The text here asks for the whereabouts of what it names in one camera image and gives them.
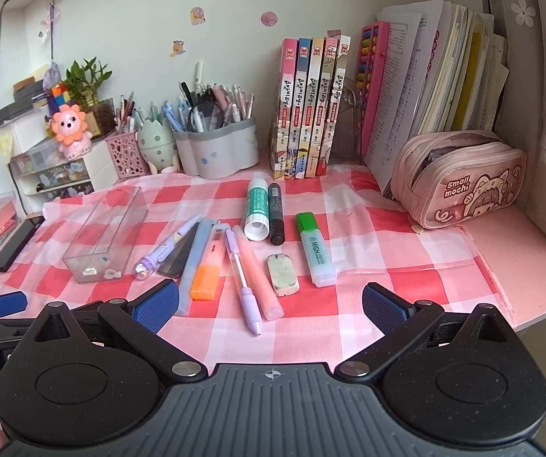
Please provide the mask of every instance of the metal screw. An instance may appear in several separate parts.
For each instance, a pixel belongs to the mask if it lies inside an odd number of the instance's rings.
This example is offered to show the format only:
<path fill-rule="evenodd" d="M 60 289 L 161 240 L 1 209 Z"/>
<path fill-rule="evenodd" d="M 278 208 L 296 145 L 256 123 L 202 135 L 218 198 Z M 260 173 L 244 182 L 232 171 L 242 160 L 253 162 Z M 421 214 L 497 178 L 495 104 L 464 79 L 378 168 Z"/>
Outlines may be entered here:
<path fill-rule="evenodd" d="M 345 376 L 359 378 L 370 373 L 370 366 L 360 361 L 346 361 L 339 368 Z"/>
<path fill-rule="evenodd" d="M 201 366 L 199 366 L 197 363 L 193 363 L 192 361 L 181 361 L 179 363 L 175 363 L 171 370 L 178 376 L 192 378 L 201 373 Z"/>

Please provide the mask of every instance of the pink desk surface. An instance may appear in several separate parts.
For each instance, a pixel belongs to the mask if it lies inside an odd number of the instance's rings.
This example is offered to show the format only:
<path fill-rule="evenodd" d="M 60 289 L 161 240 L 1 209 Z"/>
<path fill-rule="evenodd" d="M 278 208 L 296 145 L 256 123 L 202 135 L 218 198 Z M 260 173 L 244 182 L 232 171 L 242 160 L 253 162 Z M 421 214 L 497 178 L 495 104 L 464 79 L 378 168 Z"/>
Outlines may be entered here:
<path fill-rule="evenodd" d="M 546 318 L 546 237 L 518 207 L 464 224 L 510 300 L 518 329 Z"/>

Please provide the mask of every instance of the pink and white checkered tablecloth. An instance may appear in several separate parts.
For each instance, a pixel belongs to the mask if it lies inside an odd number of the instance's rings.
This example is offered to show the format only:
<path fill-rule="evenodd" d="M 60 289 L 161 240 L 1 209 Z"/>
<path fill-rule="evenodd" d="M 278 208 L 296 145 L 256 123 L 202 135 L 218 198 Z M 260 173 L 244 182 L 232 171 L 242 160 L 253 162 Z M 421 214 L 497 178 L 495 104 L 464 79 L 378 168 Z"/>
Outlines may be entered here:
<path fill-rule="evenodd" d="M 48 203 L 46 222 L 7 273 L 0 274 L 0 294 L 21 290 L 34 317 L 44 304 L 62 300 L 74 308 L 94 300 L 132 300 L 158 283 L 154 275 L 134 280 L 131 266 L 185 220 L 203 214 L 231 226 L 246 210 L 247 184 L 266 171 L 243 171 L 220 181 L 181 174 L 127 181 L 143 189 L 149 212 L 120 280 L 77 284 L 62 255 L 102 194 Z M 159 335 L 210 369 L 216 363 L 298 363 L 326 361 L 333 369 L 382 336 L 362 312 L 364 286 L 376 281 L 404 299 L 431 299 L 448 311 L 470 312 L 481 302 L 497 305 L 516 326 L 510 302 L 470 236 L 460 227 L 424 232 L 411 230 L 401 207 L 382 197 L 366 168 L 336 166 L 328 175 L 277 181 L 283 192 L 286 243 L 254 243 L 262 260 L 285 253 L 294 262 L 300 291 L 280 299 L 284 317 L 265 322 L 263 334 L 249 332 L 241 313 L 228 260 L 216 299 L 193 302 L 190 317 L 173 317 Z M 310 280 L 294 215 L 312 211 L 328 241 L 339 279 L 318 289 Z"/>

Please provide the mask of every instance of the stack of books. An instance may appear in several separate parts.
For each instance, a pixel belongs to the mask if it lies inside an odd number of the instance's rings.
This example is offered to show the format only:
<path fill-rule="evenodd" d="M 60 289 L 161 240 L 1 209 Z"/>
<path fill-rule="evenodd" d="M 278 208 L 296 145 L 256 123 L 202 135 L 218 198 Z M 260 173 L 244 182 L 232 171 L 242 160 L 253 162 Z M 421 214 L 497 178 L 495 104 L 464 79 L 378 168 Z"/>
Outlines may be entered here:
<path fill-rule="evenodd" d="M 271 136 L 274 178 L 310 178 L 328 169 L 351 39 L 285 39 Z"/>
<path fill-rule="evenodd" d="M 508 42 L 493 33 L 493 15 L 443 0 L 387 7 L 378 17 L 390 23 L 390 37 L 363 158 L 385 193 L 408 139 L 493 129 Z"/>

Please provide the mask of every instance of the clear plastic box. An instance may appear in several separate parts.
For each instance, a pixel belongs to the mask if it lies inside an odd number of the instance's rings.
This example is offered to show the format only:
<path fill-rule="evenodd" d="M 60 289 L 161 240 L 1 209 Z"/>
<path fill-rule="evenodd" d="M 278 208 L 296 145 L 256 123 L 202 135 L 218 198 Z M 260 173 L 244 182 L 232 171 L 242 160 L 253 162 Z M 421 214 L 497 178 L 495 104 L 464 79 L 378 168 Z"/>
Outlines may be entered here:
<path fill-rule="evenodd" d="M 59 142 L 55 139 L 45 139 L 24 154 L 11 158 L 13 173 L 18 176 L 33 174 L 63 163 L 64 155 L 59 151 Z"/>
<path fill-rule="evenodd" d="M 123 275 L 148 208 L 139 187 L 106 193 L 62 257 L 78 283 Z"/>

